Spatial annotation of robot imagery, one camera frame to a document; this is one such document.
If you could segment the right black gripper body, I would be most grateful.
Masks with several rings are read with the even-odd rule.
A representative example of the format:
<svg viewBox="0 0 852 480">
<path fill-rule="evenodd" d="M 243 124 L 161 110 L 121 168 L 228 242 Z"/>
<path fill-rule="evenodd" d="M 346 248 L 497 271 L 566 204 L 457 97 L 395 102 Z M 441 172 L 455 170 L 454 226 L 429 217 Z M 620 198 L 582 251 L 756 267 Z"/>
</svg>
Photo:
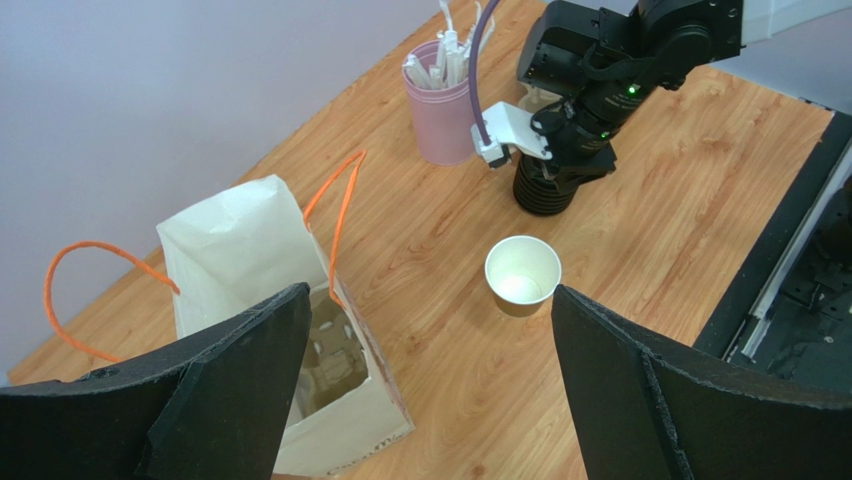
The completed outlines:
<svg viewBox="0 0 852 480">
<path fill-rule="evenodd" d="M 547 141 L 543 178 L 557 192 L 572 195 L 579 186 L 615 171 L 612 139 L 643 103 L 637 86 L 591 86 L 573 100 L 548 105 L 533 115 L 532 129 Z"/>
</svg>

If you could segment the single brown paper cup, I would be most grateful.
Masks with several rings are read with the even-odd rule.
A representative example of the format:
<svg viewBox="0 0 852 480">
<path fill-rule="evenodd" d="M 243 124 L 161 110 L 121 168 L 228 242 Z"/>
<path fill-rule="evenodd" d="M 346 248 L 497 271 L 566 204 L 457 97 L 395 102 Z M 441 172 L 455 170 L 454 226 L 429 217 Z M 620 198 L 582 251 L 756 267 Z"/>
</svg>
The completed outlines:
<svg viewBox="0 0 852 480">
<path fill-rule="evenodd" d="M 484 275 L 497 307 L 506 315 L 535 314 L 562 277 L 562 262 L 543 240 L 516 235 L 497 242 L 484 262 Z"/>
</svg>

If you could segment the white paper takeout bag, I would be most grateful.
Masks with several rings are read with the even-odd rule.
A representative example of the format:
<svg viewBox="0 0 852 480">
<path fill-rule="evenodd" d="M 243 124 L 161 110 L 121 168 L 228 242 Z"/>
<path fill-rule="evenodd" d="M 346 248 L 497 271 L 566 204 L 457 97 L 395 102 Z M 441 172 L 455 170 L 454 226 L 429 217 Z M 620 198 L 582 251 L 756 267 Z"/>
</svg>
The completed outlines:
<svg viewBox="0 0 852 480">
<path fill-rule="evenodd" d="M 336 256 L 321 249 L 309 215 L 286 183 L 270 175 L 203 200 L 157 228 L 177 340 L 304 283 L 309 298 L 328 291 L 362 344 L 368 378 L 358 388 L 306 418 L 293 411 L 295 389 L 272 475 L 336 476 L 413 428 L 373 334 L 336 276 Z"/>
</svg>

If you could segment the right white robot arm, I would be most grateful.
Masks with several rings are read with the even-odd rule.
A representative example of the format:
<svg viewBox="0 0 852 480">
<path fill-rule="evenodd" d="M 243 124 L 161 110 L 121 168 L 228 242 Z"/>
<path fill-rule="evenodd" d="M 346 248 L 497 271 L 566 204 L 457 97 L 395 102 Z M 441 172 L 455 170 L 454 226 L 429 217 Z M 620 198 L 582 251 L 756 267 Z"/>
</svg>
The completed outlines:
<svg viewBox="0 0 852 480">
<path fill-rule="evenodd" d="M 519 185 L 568 197 L 615 169 L 612 139 L 658 88 L 676 91 L 698 66 L 850 9 L 848 1 L 639 1 L 629 14 L 550 3 L 518 60 L 519 81 L 559 100 L 534 114 L 547 142 L 525 154 Z"/>
</svg>

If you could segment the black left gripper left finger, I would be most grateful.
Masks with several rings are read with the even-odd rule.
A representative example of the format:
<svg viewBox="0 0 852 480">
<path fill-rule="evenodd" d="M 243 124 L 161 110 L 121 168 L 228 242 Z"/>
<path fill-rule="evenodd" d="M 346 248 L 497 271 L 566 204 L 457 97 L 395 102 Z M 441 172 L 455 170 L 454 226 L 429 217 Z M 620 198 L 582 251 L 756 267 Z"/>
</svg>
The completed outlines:
<svg viewBox="0 0 852 480">
<path fill-rule="evenodd" d="M 268 479 L 308 343 L 304 283 L 164 347 L 1 391 L 5 479 Z"/>
</svg>

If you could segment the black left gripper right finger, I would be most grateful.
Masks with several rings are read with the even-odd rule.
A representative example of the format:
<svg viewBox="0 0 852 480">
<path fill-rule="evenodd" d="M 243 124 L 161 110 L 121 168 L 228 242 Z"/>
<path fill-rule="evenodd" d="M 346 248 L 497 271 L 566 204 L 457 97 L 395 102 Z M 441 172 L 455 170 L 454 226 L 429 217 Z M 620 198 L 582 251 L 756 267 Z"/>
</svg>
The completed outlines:
<svg viewBox="0 0 852 480">
<path fill-rule="evenodd" d="M 591 479 L 847 479 L 851 397 L 727 363 L 558 286 L 555 348 Z"/>
</svg>

